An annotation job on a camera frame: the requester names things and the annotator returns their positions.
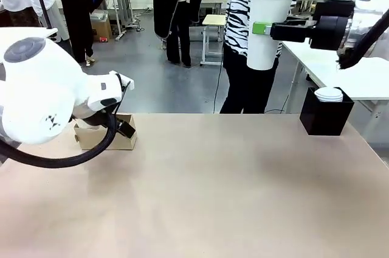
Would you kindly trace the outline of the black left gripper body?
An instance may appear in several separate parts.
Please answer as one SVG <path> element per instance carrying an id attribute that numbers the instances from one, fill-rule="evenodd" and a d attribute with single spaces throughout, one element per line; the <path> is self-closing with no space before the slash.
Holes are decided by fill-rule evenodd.
<path id="1" fill-rule="evenodd" d="M 116 133 L 128 139 L 131 139 L 135 135 L 136 129 L 127 121 L 117 119 L 116 123 Z"/>

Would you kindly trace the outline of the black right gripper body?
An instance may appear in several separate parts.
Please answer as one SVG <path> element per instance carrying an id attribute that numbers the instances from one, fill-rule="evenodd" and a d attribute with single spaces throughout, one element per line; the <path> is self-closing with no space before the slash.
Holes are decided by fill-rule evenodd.
<path id="1" fill-rule="evenodd" d="M 348 17 L 321 16 L 311 32 L 311 49 L 337 51 L 343 40 L 348 21 Z"/>

